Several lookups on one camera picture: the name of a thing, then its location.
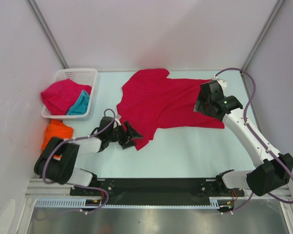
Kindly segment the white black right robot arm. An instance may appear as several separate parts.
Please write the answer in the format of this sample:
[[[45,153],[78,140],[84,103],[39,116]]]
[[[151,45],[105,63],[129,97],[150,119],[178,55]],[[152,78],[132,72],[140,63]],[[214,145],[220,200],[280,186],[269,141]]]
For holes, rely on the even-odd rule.
[[[255,167],[252,171],[229,170],[220,174],[215,189],[228,195],[233,188],[250,189],[263,196],[290,181],[293,157],[282,154],[243,116],[243,105],[234,96],[224,96],[221,83],[212,80],[201,84],[194,110],[220,120],[238,138]]]

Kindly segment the white plastic laundry basket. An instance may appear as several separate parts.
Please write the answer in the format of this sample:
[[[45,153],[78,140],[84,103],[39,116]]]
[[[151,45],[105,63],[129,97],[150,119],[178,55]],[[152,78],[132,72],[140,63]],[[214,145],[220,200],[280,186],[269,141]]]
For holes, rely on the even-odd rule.
[[[41,116],[58,120],[85,118],[90,112],[97,74],[93,68],[57,71],[50,86],[41,92]]]

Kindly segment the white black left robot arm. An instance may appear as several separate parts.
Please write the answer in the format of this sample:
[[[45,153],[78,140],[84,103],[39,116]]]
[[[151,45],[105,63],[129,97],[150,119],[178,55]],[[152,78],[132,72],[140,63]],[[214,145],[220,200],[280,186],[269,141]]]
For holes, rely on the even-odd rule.
[[[95,175],[75,166],[77,158],[105,150],[110,143],[117,142],[122,149],[136,146],[135,140],[142,139],[128,121],[123,124],[113,117],[102,117],[99,127],[88,136],[65,140],[53,136],[42,151],[34,173],[50,183],[81,185],[88,195],[97,192],[98,182]]]

